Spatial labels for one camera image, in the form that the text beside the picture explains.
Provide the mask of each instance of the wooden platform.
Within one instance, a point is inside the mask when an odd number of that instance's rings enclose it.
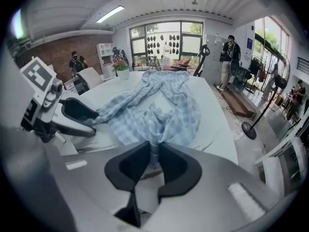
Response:
[[[255,113],[250,104],[233,87],[229,87],[221,95],[235,115],[251,118]]]

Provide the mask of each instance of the fluorescent light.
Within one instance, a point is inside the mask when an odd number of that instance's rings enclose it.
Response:
[[[20,9],[14,14],[12,19],[12,31],[17,39],[23,37],[24,31],[21,25]]]
[[[108,14],[104,15],[99,21],[97,21],[97,23],[100,23],[100,22],[106,20],[108,17],[112,16],[113,14],[115,14],[115,13],[117,13],[117,12],[123,10],[123,9],[124,9],[123,6],[119,6],[119,7],[115,8],[114,10],[110,11]]]

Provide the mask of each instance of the crumpled fabric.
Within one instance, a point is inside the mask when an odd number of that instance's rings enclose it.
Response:
[[[123,93],[98,109],[96,119],[88,125],[108,122],[119,141],[125,145],[149,141],[152,145],[169,142],[188,146],[200,121],[200,109],[190,95],[187,72],[148,70],[130,93]],[[152,103],[142,111],[137,105],[161,91],[175,107],[168,113]]]

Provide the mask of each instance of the red chair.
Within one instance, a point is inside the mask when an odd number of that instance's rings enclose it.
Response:
[[[190,65],[188,65],[188,63],[190,62],[190,58],[183,58],[180,59],[177,63],[175,63],[172,66],[164,66],[163,70],[164,71],[172,71],[172,72],[177,72],[177,71],[187,71],[187,67],[189,67]]]

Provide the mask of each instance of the flower pot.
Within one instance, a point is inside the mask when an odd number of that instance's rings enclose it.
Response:
[[[126,80],[129,78],[130,70],[126,69],[124,71],[117,71],[117,74],[121,80]]]

